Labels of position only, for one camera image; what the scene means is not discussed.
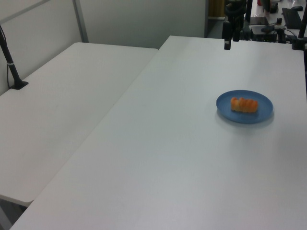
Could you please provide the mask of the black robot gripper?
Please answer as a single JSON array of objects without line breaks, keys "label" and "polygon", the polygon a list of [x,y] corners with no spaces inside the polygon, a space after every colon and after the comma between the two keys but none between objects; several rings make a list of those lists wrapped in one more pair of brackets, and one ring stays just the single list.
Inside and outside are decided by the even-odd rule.
[{"label": "black robot gripper", "polygon": [[228,22],[223,22],[222,39],[224,40],[224,50],[230,50],[231,40],[232,40],[232,27],[233,27],[233,41],[240,40],[239,18],[245,14],[245,1],[226,0],[224,2],[224,11],[228,18]]}]

